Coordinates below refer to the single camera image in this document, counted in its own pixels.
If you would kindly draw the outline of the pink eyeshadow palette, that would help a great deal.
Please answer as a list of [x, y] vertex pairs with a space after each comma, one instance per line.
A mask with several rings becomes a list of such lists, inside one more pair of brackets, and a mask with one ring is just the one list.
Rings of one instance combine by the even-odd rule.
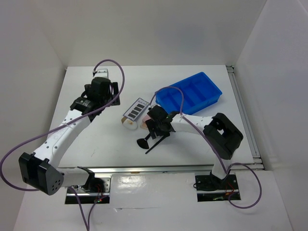
[[145, 122], [142, 122], [141, 125], [140, 125], [140, 128], [142, 129], [148, 129], [147, 125]]

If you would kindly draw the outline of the black slim makeup brush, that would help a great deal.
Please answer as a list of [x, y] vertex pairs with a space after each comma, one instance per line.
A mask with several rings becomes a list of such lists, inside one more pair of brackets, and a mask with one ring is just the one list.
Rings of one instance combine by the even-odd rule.
[[153, 150], [157, 145], [159, 145], [167, 136], [163, 136], [159, 141], [157, 141], [151, 148], [149, 148], [145, 154], [148, 154], [151, 150]]

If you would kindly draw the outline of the black fan makeup brush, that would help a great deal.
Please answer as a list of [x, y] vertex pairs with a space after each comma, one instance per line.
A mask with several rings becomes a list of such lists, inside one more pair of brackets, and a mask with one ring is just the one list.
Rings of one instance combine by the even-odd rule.
[[137, 139], [137, 144], [139, 147], [147, 150], [151, 150], [153, 147], [149, 147], [148, 139], [150, 138], [151, 134], [148, 134], [145, 138]]

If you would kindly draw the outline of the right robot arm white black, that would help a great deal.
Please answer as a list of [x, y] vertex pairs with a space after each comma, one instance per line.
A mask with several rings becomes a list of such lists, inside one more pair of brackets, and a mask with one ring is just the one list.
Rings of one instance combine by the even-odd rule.
[[215, 116], [195, 116], [171, 112], [168, 114], [162, 107], [156, 105], [147, 115], [146, 126], [149, 137], [158, 145], [173, 132], [197, 134], [210, 146], [216, 155], [215, 163], [210, 172], [210, 183], [216, 189], [222, 188], [227, 182], [233, 154], [239, 148], [244, 136], [238, 128], [223, 114]]

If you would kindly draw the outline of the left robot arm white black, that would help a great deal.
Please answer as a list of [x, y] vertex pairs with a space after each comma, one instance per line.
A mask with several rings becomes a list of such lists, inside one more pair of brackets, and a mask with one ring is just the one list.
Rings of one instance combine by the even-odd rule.
[[105, 77], [95, 77], [78, 97], [61, 123], [33, 153], [23, 153], [19, 166], [24, 183], [44, 192], [55, 194], [61, 187], [78, 185], [84, 192], [93, 190], [96, 183], [103, 183], [94, 172], [85, 167], [59, 168], [59, 163], [78, 135], [98, 116], [104, 106], [119, 105], [117, 82]]

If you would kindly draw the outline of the blue plastic divided bin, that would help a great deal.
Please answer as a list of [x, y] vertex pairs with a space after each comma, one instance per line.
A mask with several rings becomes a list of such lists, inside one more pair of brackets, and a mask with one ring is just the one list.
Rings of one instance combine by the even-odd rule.
[[167, 113], [179, 111], [182, 107], [184, 114], [193, 115], [215, 104], [221, 95], [216, 84], [204, 72], [200, 72], [172, 84], [171, 88], [160, 90], [155, 102]]

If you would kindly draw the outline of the aluminium rail front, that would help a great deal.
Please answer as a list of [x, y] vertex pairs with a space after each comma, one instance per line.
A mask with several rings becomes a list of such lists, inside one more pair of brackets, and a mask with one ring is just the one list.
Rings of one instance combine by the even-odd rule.
[[147, 167], [88, 167], [97, 174], [143, 174], [143, 173], [182, 173], [182, 172], [207, 172], [212, 170], [212, 165], [187, 165], [187, 166], [147, 166]]

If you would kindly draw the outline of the aluminium rail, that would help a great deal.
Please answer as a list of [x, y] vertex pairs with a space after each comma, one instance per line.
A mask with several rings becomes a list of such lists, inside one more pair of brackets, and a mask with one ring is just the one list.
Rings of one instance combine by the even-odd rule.
[[88, 167], [97, 174], [143, 174], [143, 173], [182, 173], [182, 172], [207, 172], [212, 170], [212, 165], [187, 165], [187, 166], [147, 166], [147, 167]]
[[250, 124], [250, 121], [249, 121], [249, 118], [248, 118], [248, 114], [247, 114], [247, 111], [246, 111], [246, 108], [245, 108], [245, 105], [244, 105], [244, 101], [243, 101], [240, 89], [239, 89], [239, 85], [238, 85], [237, 80], [236, 80], [234, 66], [226, 66], [226, 69], [227, 69], [227, 72], [228, 72], [228, 76], [229, 76], [229, 79], [230, 79], [230, 82], [231, 82], [231, 86], [232, 86], [232, 89], [233, 89], [233, 93], [234, 93], [237, 105], [238, 105], [238, 108], [239, 108], [241, 119], [242, 119], [242, 122], [243, 122], [243, 125], [244, 125], [244, 130], [245, 130], [245, 133], [246, 133], [248, 144], [249, 144], [250, 150], [252, 152], [252, 157], [253, 157], [254, 163], [251, 164], [251, 166], [252, 165], [256, 166], [256, 167], [254, 167], [254, 169], [264, 170], [265, 168], [264, 168], [264, 165], [263, 165], [263, 160], [262, 160], [262, 157], [260, 156], [259, 149], [258, 149], [258, 146], [257, 146], [257, 142], [256, 142], [256, 139], [255, 139], [254, 133], [252, 131], [252, 127], [251, 127], [251, 124]]

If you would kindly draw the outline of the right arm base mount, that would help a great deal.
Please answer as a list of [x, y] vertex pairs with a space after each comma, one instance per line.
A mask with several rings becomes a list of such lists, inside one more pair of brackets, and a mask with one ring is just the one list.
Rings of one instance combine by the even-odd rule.
[[196, 175], [193, 187], [197, 191], [198, 202], [218, 202], [241, 200], [235, 174], [230, 174], [220, 182], [215, 182], [210, 175]]

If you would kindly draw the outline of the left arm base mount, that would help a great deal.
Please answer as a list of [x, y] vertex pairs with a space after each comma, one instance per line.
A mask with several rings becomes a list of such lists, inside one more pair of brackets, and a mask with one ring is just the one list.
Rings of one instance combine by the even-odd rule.
[[79, 185], [74, 185], [71, 189], [67, 189], [65, 204], [78, 204], [74, 192], [76, 192], [82, 205], [92, 205], [94, 203], [108, 204], [110, 203], [111, 182], [111, 175], [97, 174], [95, 176], [94, 182], [90, 185], [88, 189], [85, 189], [84, 187]]

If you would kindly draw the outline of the aluminium rail right side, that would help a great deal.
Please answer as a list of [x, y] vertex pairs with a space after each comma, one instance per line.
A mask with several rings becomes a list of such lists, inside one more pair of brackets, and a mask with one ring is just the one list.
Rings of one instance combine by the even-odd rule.
[[238, 105], [238, 108], [239, 108], [241, 119], [242, 119], [242, 122], [243, 122], [243, 125], [244, 125], [244, 130], [245, 130], [245, 133], [246, 133], [248, 144], [249, 144], [250, 150], [252, 152], [252, 157], [253, 157], [254, 163], [251, 164], [251, 166], [252, 165], [256, 166], [256, 167], [254, 167], [254, 169], [264, 170], [265, 168], [264, 168], [264, 165], [263, 165], [263, 160], [262, 160], [262, 157], [260, 156], [259, 149], [258, 149], [258, 146], [257, 146], [257, 142], [256, 142], [256, 139], [255, 139], [254, 133], [252, 131], [252, 127], [251, 127], [251, 124], [250, 124], [250, 121], [249, 121], [249, 118], [248, 118], [248, 114], [247, 114], [247, 111], [246, 111], [246, 108], [245, 108], [245, 105], [244, 105], [244, 101], [243, 101], [240, 89], [239, 89], [239, 85], [238, 85], [237, 80], [236, 80], [234, 66], [226, 66], [226, 69], [227, 69], [227, 72], [228, 72], [228, 76], [229, 76], [229, 79], [230, 79], [230, 82], [231, 82], [231, 86], [232, 86], [232, 89], [233, 89], [233, 93], [234, 93], [237, 105]]

